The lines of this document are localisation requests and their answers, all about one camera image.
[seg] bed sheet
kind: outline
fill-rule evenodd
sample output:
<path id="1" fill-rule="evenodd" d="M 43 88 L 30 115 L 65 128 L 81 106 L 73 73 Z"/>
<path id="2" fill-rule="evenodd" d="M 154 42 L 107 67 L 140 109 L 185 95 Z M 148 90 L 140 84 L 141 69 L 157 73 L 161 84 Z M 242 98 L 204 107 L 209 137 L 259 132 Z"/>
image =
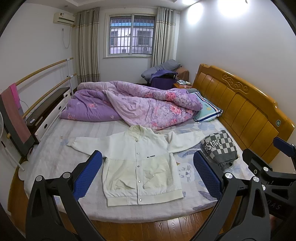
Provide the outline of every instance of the bed sheet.
<path id="1" fill-rule="evenodd" d="M 94 123 L 58 118 L 29 157 L 29 171 L 24 186 L 26 194 L 29 196 L 36 176 L 42 175 L 46 179 L 60 177 L 64 172 L 71 172 L 78 163 L 88 159 L 88 155 L 67 146 L 69 138 L 104 137 L 125 131 L 128 128 L 129 125 L 122 120 Z M 203 123 L 195 123 L 193 119 L 190 119 L 184 123 L 156 131 L 156 133 L 165 134 L 172 130 L 176 134 L 202 131 L 207 136 L 222 129 L 225 127 L 217 119 Z M 253 174 L 242 160 L 241 149 L 237 143 L 235 144 L 239 158 L 226 172 L 233 173 L 237 178 L 250 179 Z M 79 203 L 90 219 L 116 223 L 168 220 L 212 207 L 217 200 L 210 196 L 193 165 L 193 154 L 197 150 L 203 150 L 201 143 L 186 151 L 174 154 L 182 184 L 184 196 L 182 199 L 160 204 L 108 207 L 102 187 L 102 165 L 85 197 L 79 199 Z M 65 212 L 60 198 L 55 198 L 58 209 Z"/>

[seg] fan stand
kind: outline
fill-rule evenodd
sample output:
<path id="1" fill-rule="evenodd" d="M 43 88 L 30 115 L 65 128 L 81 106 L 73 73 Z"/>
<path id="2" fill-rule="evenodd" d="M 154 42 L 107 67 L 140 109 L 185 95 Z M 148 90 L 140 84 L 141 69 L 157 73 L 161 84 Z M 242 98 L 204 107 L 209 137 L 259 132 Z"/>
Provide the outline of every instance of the fan stand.
<path id="1" fill-rule="evenodd" d="M 19 175 L 19 179 L 24 181 L 25 180 L 25 177 L 26 177 L 26 170 L 28 170 L 28 165 L 29 165 L 29 162 L 28 161 L 24 161 L 21 165 L 21 167 L 24 169 L 22 170 L 21 168 L 19 168 L 19 171 L 18 171 L 18 175 Z"/>
<path id="2" fill-rule="evenodd" d="M 27 166 L 29 164 L 28 161 L 24 161 L 22 164 L 19 164 L 18 161 L 15 160 L 15 158 L 13 157 L 13 155 L 10 153 L 10 151 L 6 148 L 5 144 L 3 143 L 3 141 L 1 141 L 3 147 L 4 147 L 4 150 L 6 152 L 6 154 L 8 156 L 10 156 L 10 158 L 19 166 L 19 171 L 18 171 L 18 176 L 19 176 L 19 179 L 21 179 L 22 181 L 25 180 L 25 170 L 27 169 Z"/>

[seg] curtain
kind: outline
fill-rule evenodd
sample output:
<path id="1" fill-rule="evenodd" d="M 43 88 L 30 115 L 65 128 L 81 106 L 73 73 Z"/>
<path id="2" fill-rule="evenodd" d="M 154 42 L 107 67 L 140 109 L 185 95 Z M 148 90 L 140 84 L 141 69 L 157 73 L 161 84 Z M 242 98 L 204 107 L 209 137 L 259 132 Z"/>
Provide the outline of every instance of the curtain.
<path id="1" fill-rule="evenodd" d="M 72 51 L 78 84 L 99 81 L 99 8 L 77 13 L 72 33 Z"/>
<path id="2" fill-rule="evenodd" d="M 155 25 L 153 66 L 173 58 L 176 28 L 176 11 L 159 7 Z"/>

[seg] checkered fabric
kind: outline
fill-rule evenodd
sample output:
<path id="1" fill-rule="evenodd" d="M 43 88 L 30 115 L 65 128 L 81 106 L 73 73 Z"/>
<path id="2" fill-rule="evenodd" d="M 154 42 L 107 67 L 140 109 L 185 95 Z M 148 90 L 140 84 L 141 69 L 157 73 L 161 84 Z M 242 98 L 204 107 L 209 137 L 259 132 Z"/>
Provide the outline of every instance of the checkered fabric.
<path id="1" fill-rule="evenodd" d="M 225 130 L 210 134 L 201 143 L 223 171 L 232 166 L 233 161 L 238 158 L 235 144 Z"/>

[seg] wooden headboard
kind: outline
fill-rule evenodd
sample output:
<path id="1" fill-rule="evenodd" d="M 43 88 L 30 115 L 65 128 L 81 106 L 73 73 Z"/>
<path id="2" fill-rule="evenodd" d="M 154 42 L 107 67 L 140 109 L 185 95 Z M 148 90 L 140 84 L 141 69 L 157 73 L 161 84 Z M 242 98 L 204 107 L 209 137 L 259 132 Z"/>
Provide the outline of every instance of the wooden headboard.
<path id="1" fill-rule="evenodd" d="M 254 85 L 215 66 L 201 64 L 193 88 L 223 110 L 219 121 L 242 150 L 249 148 L 270 163 L 279 150 L 272 141 L 287 141 L 294 123 L 277 102 Z"/>

